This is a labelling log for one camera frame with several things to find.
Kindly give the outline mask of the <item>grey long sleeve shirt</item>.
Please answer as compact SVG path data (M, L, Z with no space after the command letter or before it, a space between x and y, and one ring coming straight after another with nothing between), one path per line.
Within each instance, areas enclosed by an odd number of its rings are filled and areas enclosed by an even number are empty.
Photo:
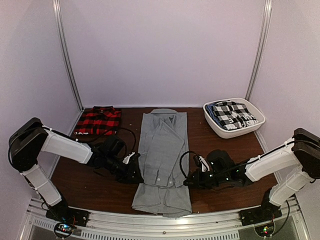
M139 170L144 183L138 185L131 207L167 218L192 213L189 188L184 185L189 158L186 112L159 108L142 116L138 145Z

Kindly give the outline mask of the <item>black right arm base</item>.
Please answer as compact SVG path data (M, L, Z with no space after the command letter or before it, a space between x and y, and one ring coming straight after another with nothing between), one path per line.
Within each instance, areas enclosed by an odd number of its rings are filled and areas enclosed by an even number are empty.
M281 217L280 206L268 201L263 202L259 207L241 210L239 212L243 226L256 225L255 232L260 237L271 237L275 232L275 218Z

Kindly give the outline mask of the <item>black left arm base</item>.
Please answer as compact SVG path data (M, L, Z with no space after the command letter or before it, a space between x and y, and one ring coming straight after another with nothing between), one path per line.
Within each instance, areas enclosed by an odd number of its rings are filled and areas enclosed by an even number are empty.
M45 216L55 220L53 233L60 239L70 237L78 227L86 227L89 219L89 212L86 210L67 207L66 211L47 207Z

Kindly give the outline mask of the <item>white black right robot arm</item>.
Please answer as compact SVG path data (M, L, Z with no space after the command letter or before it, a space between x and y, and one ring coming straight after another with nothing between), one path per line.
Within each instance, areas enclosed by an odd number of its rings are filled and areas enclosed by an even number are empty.
M256 210L259 220L268 220L285 201L306 184L320 178L320 138L303 128L282 145L262 155L235 163L224 150L213 150L207 157L196 156L197 170L189 173L184 185L212 189L229 183L245 187L287 167L292 171L277 185L266 191Z

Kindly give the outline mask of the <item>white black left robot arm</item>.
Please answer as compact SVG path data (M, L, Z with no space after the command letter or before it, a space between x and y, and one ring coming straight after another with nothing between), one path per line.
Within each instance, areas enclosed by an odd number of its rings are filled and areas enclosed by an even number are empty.
M144 114L138 151L120 158L124 142L115 135L98 146L78 142L45 127L32 118L9 140L11 165L40 193L61 222L72 218L62 195L52 184L37 158L53 153L78 163L105 168L118 182L138 186L132 208L162 215L192 212L189 189L184 181L189 171L187 115L184 112Z

